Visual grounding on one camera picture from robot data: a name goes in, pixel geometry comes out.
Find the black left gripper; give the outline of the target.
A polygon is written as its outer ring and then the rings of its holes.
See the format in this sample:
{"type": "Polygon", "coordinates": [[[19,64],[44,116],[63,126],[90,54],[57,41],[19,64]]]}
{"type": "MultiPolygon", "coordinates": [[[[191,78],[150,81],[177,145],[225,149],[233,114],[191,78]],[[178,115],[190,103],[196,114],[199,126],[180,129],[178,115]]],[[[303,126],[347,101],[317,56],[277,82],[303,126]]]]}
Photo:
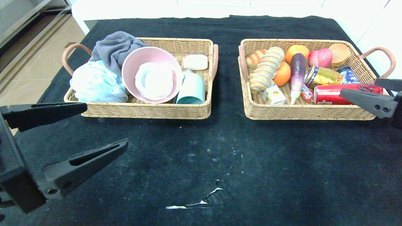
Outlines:
{"type": "Polygon", "coordinates": [[[82,102],[1,107],[1,208],[17,206],[29,213],[43,206],[46,198],[63,199],[127,150],[128,139],[122,139],[47,164],[42,168],[44,178],[39,180],[38,187],[9,127],[23,132],[82,114],[87,109],[82,102]]]}

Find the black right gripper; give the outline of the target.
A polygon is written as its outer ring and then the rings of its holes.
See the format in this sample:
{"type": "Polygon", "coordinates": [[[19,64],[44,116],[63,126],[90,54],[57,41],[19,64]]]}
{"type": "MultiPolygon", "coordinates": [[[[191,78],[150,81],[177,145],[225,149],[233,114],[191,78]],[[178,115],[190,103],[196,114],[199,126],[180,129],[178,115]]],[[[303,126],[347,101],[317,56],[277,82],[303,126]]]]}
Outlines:
{"type": "Polygon", "coordinates": [[[398,92],[396,96],[342,89],[340,97],[352,102],[380,119],[391,119],[391,126],[402,128],[402,80],[377,78],[376,86],[398,92]]]}

